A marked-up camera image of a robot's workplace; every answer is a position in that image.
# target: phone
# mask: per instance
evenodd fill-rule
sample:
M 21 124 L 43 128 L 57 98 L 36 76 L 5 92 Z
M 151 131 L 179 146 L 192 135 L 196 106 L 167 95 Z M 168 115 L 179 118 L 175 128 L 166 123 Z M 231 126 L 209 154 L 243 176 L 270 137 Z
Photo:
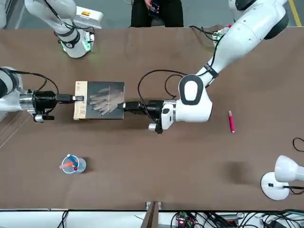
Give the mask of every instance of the phone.
M 157 14 L 157 9 L 159 7 L 159 1 L 158 0 L 152 0 L 151 5 L 152 6 L 149 8 L 149 16 L 154 17 Z

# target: yellow line on floor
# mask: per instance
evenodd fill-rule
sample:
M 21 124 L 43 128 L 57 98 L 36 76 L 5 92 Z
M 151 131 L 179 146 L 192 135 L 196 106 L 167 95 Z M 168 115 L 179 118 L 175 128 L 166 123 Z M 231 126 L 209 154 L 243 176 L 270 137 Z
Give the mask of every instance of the yellow line on floor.
M 292 11 L 292 13 L 294 15 L 294 20 L 295 20 L 296 25 L 297 26 L 302 26 L 300 18 L 299 18 L 299 14 L 296 11 L 294 0 L 288 0 L 288 1 L 289 1 L 289 5 L 290 5 L 290 8 L 291 8 L 291 11 Z

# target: lamp shade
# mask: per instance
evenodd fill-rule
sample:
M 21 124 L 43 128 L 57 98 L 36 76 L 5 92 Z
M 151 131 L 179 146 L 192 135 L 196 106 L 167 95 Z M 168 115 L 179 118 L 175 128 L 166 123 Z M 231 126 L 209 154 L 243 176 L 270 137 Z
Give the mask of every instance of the lamp shade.
M 275 164 L 275 179 L 278 182 L 304 181 L 304 167 L 281 155 Z

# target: green light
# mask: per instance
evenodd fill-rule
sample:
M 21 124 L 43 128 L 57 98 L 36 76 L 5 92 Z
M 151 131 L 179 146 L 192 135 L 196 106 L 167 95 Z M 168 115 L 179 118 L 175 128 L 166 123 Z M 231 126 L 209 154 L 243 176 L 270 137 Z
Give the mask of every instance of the green light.
M 62 43 L 62 42 L 60 42 L 60 43 L 61 43 L 61 46 L 62 46 L 63 50 L 64 50 L 65 52 L 67 52 L 66 49 L 65 49 L 65 46 L 63 45 L 63 43 Z
M 90 43 L 88 43 L 87 41 L 84 41 L 84 45 L 85 45 L 85 50 L 86 51 L 89 51 L 89 50 L 91 50 L 91 45 L 90 45 Z

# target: lamp base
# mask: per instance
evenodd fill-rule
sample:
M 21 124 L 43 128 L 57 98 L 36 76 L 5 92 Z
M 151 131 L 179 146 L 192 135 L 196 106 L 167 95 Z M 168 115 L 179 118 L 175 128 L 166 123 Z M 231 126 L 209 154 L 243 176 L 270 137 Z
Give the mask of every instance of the lamp base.
M 284 189 L 283 186 L 289 186 L 288 183 L 278 182 L 274 172 L 264 174 L 261 179 L 261 188 L 264 194 L 272 200 L 284 200 L 289 195 L 289 189 Z

